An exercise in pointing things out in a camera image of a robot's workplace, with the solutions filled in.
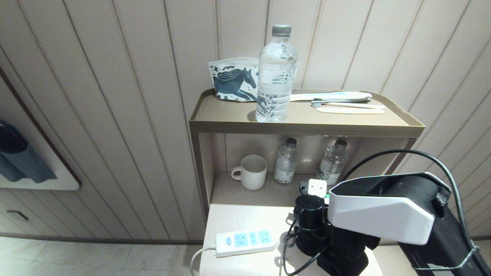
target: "white ceramic mug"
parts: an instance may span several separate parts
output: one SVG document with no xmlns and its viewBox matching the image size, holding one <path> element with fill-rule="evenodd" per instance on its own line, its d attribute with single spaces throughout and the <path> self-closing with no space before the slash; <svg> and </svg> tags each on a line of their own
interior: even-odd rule
<svg viewBox="0 0 491 276">
<path fill-rule="evenodd" d="M 232 170 L 232 178 L 240 180 L 248 190 L 258 190 L 264 185 L 268 162 L 259 155 L 247 155 L 241 160 L 241 165 Z"/>
</svg>

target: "mug handle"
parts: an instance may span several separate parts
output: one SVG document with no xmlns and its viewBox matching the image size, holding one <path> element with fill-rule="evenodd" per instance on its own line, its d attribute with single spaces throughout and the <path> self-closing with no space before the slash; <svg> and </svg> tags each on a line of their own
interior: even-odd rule
<svg viewBox="0 0 491 276">
<path fill-rule="evenodd" d="M 234 175 L 234 173 L 236 173 L 238 171 L 241 171 L 241 170 L 242 170 L 241 166 L 238 166 L 238 167 L 233 168 L 233 170 L 232 170 L 232 178 L 235 179 L 235 180 L 240 180 L 241 179 L 241 176 L 240 175 Z"/>
</svg>

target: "plastic water bottle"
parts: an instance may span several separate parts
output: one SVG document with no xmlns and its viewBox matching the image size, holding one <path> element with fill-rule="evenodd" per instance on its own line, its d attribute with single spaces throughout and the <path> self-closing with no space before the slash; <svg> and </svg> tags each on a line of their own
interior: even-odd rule
<svg viewBox="0 0 491 276">
<path fill-rule="evenodd" d="M 278 148 L 278 157 L 274 167 L 274 178 L 279 183 L 292 182 L 295 168 L 297 167 L 297 140 L 293 138 L 286 139 L 286 143 Z"/>
<path fill-rule="evenodd" d="M 291 32 L 291 25 L 273 25 L 273 40 L 259 55 L 258 122 L 286 121 L 297 67 L 297 52 L 288 43 Z"/>
<path fill-rule="evenodd" d="M 338 139 L 334 146 L 328 147 L 324 152 L 316 178 L 326 180 L 328 189 L 336 185 L 339 175 L 348 161 L 347 145 L 346 141 Z"/>
</svg>

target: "bottle label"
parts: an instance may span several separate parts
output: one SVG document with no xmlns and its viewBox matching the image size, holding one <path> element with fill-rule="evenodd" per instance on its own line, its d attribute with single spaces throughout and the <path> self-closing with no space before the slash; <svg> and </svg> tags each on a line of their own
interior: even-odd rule
<svg viewBox="0 0 491 276">
<path fill-rule="evenodd" d="M 330 173 L 329 172 L 330 168 L 331 165 L 326 160 L 322 159 L 321 165 L 319 166 L 319 170 L 317 171 L 316 178 L 321 180 L 326 180 L 327 186 L 332 188 L 334 185 L 336 185 L 336 182 L 341 173 Z"/>
<path fill-rule="evenodd" d="M 274 170 L 274 178 L 280 183 L 290 183 L 293 180 L 294 171 L 285 172 L 280 169 Z"/>
</svg>

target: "hanging towel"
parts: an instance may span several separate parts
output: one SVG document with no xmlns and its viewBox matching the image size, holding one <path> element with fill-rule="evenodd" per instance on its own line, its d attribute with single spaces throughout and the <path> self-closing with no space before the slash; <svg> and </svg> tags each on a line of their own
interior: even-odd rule
<svg viewBox="0 0 491 276">
<path fill-rule="evenodd" d="M 56 175 L 11 124 L 0 121 L 0 173 L 9 181 L 30 178 L 35 183 Z"/>
</svg>

